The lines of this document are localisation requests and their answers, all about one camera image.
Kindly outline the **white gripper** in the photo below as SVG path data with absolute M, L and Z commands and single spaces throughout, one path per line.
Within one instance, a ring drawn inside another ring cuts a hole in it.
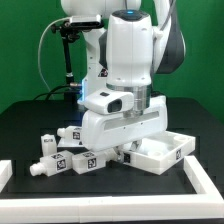
M 133 142 L 131 150 L 139 150 L 141 139 L 167 129 L 166 97 L 153 97 L 141 116 L 126 118 L 122 113 L 100 115 L 88 110 L 82 120 L 83 146 L 97 152 Z M 115 148 L 117 162 L 124 163 L 124 153 Z

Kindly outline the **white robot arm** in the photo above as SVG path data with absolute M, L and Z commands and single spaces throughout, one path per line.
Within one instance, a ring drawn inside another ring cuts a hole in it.
M 85 27 L 88 71 L 80 103 L 86 108 L 81 142 L 92 151 L 137 143 L 167 128 L 166 98 L 152 95 L 156 74 L 169 74 L 183 62 L 185 43 L 176 0 L 153 0 L 158 24 L 140 10 L 141 0 L 61 0 L 76 25 Z

